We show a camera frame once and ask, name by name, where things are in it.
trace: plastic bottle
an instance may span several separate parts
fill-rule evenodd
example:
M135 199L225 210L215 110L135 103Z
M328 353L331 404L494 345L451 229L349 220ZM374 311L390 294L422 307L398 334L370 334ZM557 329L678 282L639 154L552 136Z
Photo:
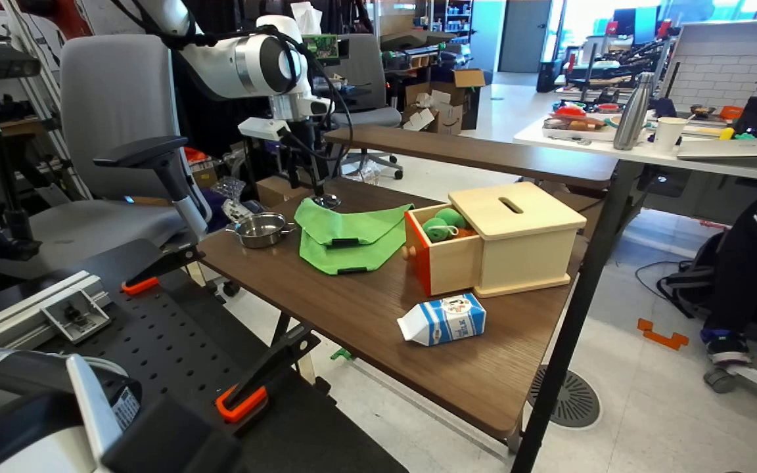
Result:
M615 140L612 140L615 150L632 150L639 141L641 124L650 108L652 81L654 81L652 74L641 74L639 90L625 103Z

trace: wooden box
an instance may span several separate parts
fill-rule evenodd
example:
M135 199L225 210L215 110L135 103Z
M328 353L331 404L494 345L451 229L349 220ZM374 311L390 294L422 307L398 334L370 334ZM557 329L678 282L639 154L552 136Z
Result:
M481 279L476 291L511 294L570 282L568 260L586 219L536 185L465 190L451 194L481 235Z
M409 231L409 263L412 266L424 291L430 298L464 291L476 287L481 273L481 236L457 236L447 242L431 242L424 231L437 210L451 204L416 207L406 215Z

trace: chair wheel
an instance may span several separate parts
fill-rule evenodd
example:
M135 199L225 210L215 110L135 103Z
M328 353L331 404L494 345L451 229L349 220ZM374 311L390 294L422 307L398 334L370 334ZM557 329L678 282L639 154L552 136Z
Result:
M716 394L729 394L740 386L740 378L727 374L723 369L712 369L702 375L706 386L709 386Z

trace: wooden table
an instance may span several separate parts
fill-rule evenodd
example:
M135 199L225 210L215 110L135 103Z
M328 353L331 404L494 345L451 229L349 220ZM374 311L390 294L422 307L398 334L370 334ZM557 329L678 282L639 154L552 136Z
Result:
M369 185L338 182L345 210L377 210L424 203ZM406 345L398 317L430 299L402 256L377 273L324 277L297 256L299 236L274 250L246 250L218 231L201 250L202 260L239 287L326 334L364 359L507 442L568 302L568 287L486 298L486 334L444 346Z
M589 190L604 190L615 171L615 160L599 153L529 147L516 141L485 141L390 125L356 125L353 140L349 129L343 125L328 132L326 140L339 147L387 150L452 166L554 178Z

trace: black bag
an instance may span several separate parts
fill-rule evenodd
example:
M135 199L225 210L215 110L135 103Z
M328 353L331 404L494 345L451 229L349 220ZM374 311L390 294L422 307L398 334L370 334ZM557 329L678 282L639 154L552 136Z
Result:
M678 273L657 282L657 288L686 316L708 317L716 298L716 260L727 231L709 236L694 256L681 260Z
M694 256L681 260L678 270L660 279L657 288L677 305L686 317L709 320L716 299L716 263L727 231L709 236ZM757 340L757 313L746 325L750 340Z

